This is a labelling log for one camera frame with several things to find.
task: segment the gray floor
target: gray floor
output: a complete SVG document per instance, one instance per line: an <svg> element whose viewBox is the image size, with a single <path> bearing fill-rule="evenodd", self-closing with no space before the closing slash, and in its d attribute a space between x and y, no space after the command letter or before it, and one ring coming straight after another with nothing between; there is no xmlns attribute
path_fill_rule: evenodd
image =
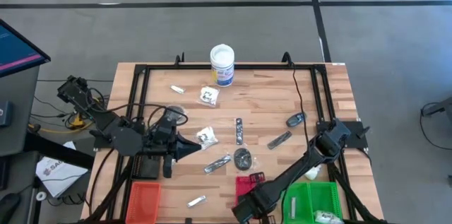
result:
<svg viewBox="0 0 452 224"><path fill-rule="evenodd" d="M242 0L0 0L0 4L117 3ZM320 0L412 1L412 0ZM420 108L452 95L452 6L323 7L331 59L345 62L369 144L381 205L394 223L448 223L452 152L429 145L420 131ZM289 51L295 61L322 61L314 13L297 8L111 8L3 9L6 20L52 58L41 79L112 79L119 61L208 61L213 45L234 47L239 61L277 61ZM66 108L58 83L39 83L36 96ZM108 93L111 83L95 83ZM36 102L33 112L54 114ZM444 114L424 120L429 137L452 147ZM77 140L88 135L48 138ZM71 188L84 191L88 179ZM76 221L81 206L44 205L41 223Z"/></svg>

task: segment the red basket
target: red basket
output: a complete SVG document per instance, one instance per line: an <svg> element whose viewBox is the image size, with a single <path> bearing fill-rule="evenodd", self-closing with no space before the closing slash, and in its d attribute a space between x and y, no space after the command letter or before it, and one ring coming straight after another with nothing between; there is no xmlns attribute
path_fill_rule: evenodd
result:
<svg viewBox="0 0 452 224"><path fill-rule="evenodd" d="M263 172L251 174L248 177L235 178L235 205L239 202L239 196L252 190L256 186L258 180L259 182L264 182L266 180Z"/></svg>
<svg viewBox="0 0 452 224"><path fill-rule="evenodd" d="M133 182L126 224L154 224L160 202L160 184Z"/></svg>

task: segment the green basket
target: green basket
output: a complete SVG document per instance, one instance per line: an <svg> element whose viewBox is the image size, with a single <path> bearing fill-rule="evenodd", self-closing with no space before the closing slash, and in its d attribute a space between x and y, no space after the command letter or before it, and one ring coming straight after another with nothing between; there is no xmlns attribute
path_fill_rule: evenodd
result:
<svg viewBox="0 0 452 224"><path fill-rule="evenodd" d="M292 198L295 197L295 218L292 219ZM342 210L335 182L300 182L292 184L284 200L285 224L316 223L314 212L327 211L342 219Z"/></svg>

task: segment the wooden tabletop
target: wooden tabletop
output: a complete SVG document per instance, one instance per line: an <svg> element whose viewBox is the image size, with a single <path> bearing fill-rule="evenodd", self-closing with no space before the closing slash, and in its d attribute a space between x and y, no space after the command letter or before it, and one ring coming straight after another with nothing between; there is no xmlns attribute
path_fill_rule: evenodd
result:
<svg viewBox="0 0 452 224"><path fill-rule="evenodd" d="M135 63L120 63L114 78L108 108L124 105L128 102L133 68ZM328 80L337 118L343 121L355 121L358 113L353 99L352 88L344 64L326 64ZM311 138L316 134L318 121L311 76L308 71L297 70L295 74L303 97L304 111L307 113L307 131ZM326 101L320 75L318 82L323 100L325 117ZM176 85L186 89L181 95L170 89ZM268 150L267 143L287 131L285 121L296 112L300 112L300 100L295 89L292 71L289 70L236 70L234 83L230 87L219 88L220 95L216 108L197 103L201 88L213 86L210 70L153 70L146 102L161 105L181 105L187 112L189 121L178 127L181 135L193 140L197 131L206 126L214 129L219 144L205 151L199 151L181 159L173 169L172 178L160 175L161 199L157 214L157 223L183 223L185 218L193 218L194 223L236 223L231 208L234 206L235 178L248 175L240 172L233 162L206 175L204 167L225 154L233 154L238 146L235 144L234 120L242 118L244 124L244 142L258 164L253 172L264 172L267 179L273 179L293 162L298 160L306 150L303 125L289 129L293 136L286 142ZM153 111L152 107L144 109L144 117ZM118 115L125 115L126 109L118 110ZM108 150L100 150L95 156L92 174L97 172L100 162ZM117 152L108 158L103 167L93 198L93 209L104 199L110 190L117 161ZM369 160L359 151L347 149L345 161L350 184L363 204L377 218L383 218L379 197L376 192ZM94 175L91 176L88 192ZM326 166L321 168L317 181L328 181ZM348 217L347 204L342 189L342 209L344 218ZM119 217L123 188L118 193L114 217ZM199 196L207 196L207 202L193 208L186 204ZM280 205L272 212L280 222ZM81 218L88 217L88 207L83 207Z"/></svg>

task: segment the plastic jar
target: plastic jar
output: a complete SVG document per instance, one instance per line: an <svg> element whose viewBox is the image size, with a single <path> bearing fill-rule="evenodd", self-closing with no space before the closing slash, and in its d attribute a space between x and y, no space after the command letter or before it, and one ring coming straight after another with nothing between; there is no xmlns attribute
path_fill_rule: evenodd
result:
<svg viewBox="0 0 452 224"><path fill-rule="evenodd" d="M210 51L213 81L221 87L230 86L234 79L234 50L225 44Z"/></svg>

